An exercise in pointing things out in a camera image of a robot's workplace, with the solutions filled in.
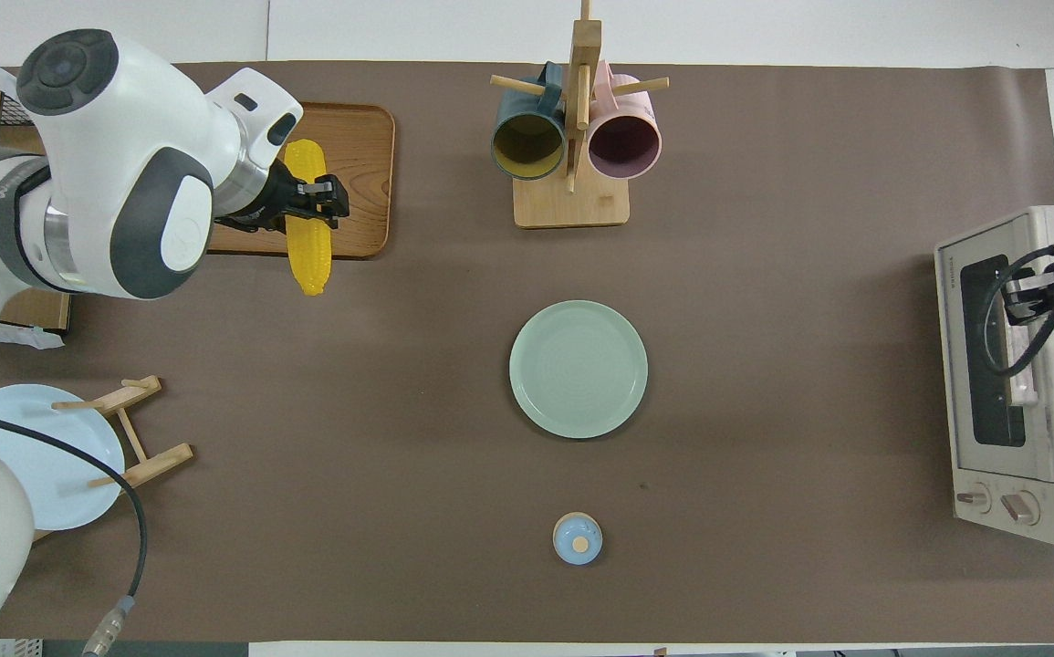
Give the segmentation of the glass oven door with handle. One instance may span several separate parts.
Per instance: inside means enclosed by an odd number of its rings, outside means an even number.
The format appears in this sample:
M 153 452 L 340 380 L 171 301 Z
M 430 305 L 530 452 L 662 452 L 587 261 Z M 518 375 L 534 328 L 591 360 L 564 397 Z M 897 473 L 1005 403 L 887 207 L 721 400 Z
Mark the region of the glass oven door with handle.
M 1028 329 L 1010 329 L 996 303 L 985 312 L 985 289 L 1016 258 L 1045 245 L 1036 230 L 1041 207 L 982 225 L 934 250 L 946 380 L 949 432 L 955 467 L 977 474 L 1054 483 L 1045 376 L 1026 369 L 1018 380 L 985 368 L 1017 358 L 1008 339 L 1028 342 Z

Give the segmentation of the brown table mat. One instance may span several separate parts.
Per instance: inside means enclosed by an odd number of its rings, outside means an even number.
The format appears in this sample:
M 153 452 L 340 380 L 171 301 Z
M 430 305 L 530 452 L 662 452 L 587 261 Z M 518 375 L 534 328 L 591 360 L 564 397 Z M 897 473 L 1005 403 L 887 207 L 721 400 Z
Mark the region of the brown table mat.
M 953 517 L 933 248 L 1054 204 L 1043 72 L 632 66 L 662 158 L 613 228 L 522 230 L 488 141 L 531 64 L 269 63 L 396 123 L 380 254 L 305 297 L 208 256 L 163 299 L 77 297 L 0 387 L 163 390 L 192 462 L 139 487 L 130 641 L 1051 643 L 1054 546 Z M 646 346 L 614 432 L 545 432 L 508 358 L 592 299 Z M 589 513 L 592 564 L 552 529 Z

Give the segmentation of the pink mug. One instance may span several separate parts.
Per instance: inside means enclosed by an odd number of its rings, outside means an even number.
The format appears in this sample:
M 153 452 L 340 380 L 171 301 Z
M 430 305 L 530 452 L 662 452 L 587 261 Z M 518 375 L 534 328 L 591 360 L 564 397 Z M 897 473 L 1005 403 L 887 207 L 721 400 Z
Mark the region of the pink mug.
M 662 152 L 649 91 L 614 95 L 614 88 L 638 82 L 635 76 L 614 74 L 599 61 L 590 100 L 588 155 L 598 173 L 630 180 L 648 172 Z

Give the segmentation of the wooden plate rack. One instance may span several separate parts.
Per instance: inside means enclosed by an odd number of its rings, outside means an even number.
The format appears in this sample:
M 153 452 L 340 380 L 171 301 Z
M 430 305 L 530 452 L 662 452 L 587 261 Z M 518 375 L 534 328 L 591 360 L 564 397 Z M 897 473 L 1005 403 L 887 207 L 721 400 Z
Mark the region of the wooden plate rack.
M 174 467 L 184 465 L 189 459 L 194 458 L 193 446 L 181 443 L 160 452 L 158 455 L 147 455 L 140 437 L 136 433 L 133 421 L 129 416 L 129 408 L 135 403 L 143 401 L 162 390 L 162 383 L 158 376 L 150 375 L 141 379 L 125 379 L 120 383 L 120 387 L 109 394 L 96 398 L 91 401 L 59 401 L 51 404 L 52 409 L 94 409 L 100 416 L 108 419 L 110 416 L 117 416 L 120 421 L 123 434 L 129 441 L 131 451 L 136 458 L 134 465 L 123 471 L 122 477 L 131 486 L 141 484 L 158 478 L 159 475 L 169 474 Z

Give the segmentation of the light blue plate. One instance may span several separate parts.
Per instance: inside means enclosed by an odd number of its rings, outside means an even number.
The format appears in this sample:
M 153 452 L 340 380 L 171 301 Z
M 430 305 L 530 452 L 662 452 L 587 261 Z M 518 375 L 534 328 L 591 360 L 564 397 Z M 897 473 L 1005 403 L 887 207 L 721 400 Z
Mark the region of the light blue plate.
M 57 402 L 77 397 L 46 384 L 12 384 L 0 388 L 0 420 L 58 438 L 96 457 L 115 474 L 125 471 L 117 433 L 96 409 L 57 409 Z M 0 459 L 9 467 L 30 500 L 35 528 L 67 532 L 108 513 L 120 487 L 97 467 L 25 436 L 0 429 Z

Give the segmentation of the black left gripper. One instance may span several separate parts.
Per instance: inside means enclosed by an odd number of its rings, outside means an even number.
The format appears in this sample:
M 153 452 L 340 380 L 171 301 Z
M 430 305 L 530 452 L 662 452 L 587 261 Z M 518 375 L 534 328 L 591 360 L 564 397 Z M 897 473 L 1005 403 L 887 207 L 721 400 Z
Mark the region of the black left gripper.
M 319 175 L 314 182 L 307 182 L 282 161 L 272 162 L 266 170 L 238 165 L 214 190 L 214 223 L 243 233 L 267 230 L 284 234 L 289 209 L 306 208 L 306 219 L 336 230 L 343 217 L 336 207 L 349 205 L 347 188 L 335 175 Z

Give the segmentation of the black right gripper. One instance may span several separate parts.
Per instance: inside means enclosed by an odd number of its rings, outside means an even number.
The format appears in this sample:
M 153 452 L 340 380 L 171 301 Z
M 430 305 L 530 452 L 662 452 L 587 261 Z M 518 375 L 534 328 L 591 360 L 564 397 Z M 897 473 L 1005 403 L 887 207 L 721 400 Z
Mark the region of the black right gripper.
M 1010 326 L 1024 326 L 1052 313 L 1054 263 L 1045 266 L 1040 273 L 1031 267 L 1019 269 L 1014 278 L 1003 284 L 1003 308 Z

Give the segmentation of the wooden serving tray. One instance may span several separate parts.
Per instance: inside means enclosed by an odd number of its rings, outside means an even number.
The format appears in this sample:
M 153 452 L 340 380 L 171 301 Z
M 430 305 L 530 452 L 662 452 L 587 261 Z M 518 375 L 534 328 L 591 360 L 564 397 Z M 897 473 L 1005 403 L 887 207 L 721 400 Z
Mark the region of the wooden serving tray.
M 333 232 L 333 258 L 372 258 L 390 233 L 396 121 L 377 105 L 304 101 L 302 108 L 289 140 L 321 146 L 328 172 L 349 193 L 349 216 Z

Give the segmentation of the pale green plate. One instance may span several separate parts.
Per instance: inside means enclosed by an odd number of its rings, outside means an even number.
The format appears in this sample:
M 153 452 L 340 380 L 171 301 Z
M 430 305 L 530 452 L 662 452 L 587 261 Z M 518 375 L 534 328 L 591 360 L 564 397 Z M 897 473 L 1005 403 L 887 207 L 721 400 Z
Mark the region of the pale green plate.
M 508 379 L 519 409 L 536 427 L 586 441 L 614 432 L 638 411 L 649 362 L 638 329 L 614 308 L 567 299 L 519 329 Z

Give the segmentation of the wooden mug tree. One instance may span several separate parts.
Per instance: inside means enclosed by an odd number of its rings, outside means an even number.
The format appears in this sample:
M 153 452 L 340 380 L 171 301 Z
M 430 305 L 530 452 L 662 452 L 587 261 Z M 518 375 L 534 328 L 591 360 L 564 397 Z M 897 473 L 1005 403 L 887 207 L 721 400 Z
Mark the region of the wooden mug tree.
M 579 16 L 572 27 L 569 61 L 561 64 L 564 67 L 563 97 L 567 101 L 567 153 L 557 170 L 545 178 L 526 182 L 510 176 L 514 220 L 519 228 L 614 227 L 630 219 L 628 191 L 632 179 L 611 179 L 594 171 L 589 161 L 590 100 L 599 61 L 605 61 L 602 57 L 602 23 L 592 15 L 592 0 L 580 0 Z M 506 89 L 535 95 L 543 92 L 542 86 L 527 83 L 527 78 L 494 75 L 490 83 L 497 86 L 502 95 Z M 668 78 L 638 79 L 638 82 L 627 86 L 614 88 L 614 95 L 647 90 L 651 96 L 655 91 L 668 86 Z

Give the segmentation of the dark teal mug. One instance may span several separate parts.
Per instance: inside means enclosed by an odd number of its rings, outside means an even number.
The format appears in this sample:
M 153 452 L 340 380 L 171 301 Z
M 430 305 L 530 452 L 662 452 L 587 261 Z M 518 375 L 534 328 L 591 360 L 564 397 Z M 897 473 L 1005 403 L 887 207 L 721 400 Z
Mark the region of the dark teal mug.
M 557 170 L 567 153 L 564 67 L 549 61 L 527 83 L 543 92 L 503 91 L 490 152 L 500 170 L 519 180 L 538 180 Z

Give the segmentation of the yellow corn cob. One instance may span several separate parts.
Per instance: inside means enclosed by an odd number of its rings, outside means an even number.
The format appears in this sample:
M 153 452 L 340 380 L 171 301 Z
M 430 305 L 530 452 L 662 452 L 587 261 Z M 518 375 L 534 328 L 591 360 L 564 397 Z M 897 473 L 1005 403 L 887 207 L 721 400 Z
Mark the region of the yellow corn cob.
M 284 165 L 305 183 L 313 183 L 327 173 L 323 147 L 310 139 L 297 139 L 285 147 Z M 319 219 L 285 215 L 287 257 L 293 277 L 306 296 L 323 294 L 333 266 L 333 230 Z

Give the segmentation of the white crumpled cloth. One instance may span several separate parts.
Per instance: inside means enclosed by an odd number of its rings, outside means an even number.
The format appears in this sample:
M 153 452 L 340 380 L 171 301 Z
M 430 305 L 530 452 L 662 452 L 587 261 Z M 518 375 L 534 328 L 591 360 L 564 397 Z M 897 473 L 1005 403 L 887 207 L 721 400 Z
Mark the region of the white crumpled cloth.
M 64 340 L 59 334 L 50 332 L 45 328 L 6 323 L 0 323 L 0 342 L 39 350 L 59 349 L 65 346 Z

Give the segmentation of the small blue lidded jar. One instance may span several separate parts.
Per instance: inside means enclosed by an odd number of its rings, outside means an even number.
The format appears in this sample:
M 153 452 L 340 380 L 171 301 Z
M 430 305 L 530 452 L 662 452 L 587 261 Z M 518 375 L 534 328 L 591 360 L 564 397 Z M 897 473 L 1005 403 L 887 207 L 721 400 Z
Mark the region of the small blue lidded jar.
M 565 564 L 588 566 L 603 549 L 603 534 L 589 513 L 565 513 L 552 529 L 552 546 Z

